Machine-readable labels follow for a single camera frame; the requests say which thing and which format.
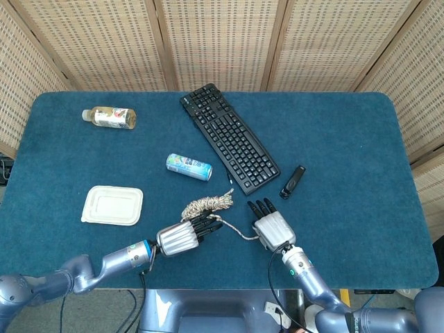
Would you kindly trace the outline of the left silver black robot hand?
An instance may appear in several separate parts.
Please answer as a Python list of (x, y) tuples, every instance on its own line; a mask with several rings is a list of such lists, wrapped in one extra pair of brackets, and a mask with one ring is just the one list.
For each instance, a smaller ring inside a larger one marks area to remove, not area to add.
[(185, 219), (163, 230), (156, 235), (157, 247), (165, 257), (197, 248), (205, 236), (217, 231), (223, 226), (210, 211), (204, 211), (198, 216)]

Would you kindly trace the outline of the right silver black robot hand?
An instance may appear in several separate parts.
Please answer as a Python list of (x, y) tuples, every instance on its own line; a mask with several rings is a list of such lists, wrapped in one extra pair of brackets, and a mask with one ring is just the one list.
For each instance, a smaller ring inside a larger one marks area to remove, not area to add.
[(295, 232), (268, 198), (257, 200), (255, 203), (248, 201), (247, 205), (256, 217), (252, 228), (266, 249), (274, 251), (283, 244), (296, 244)]

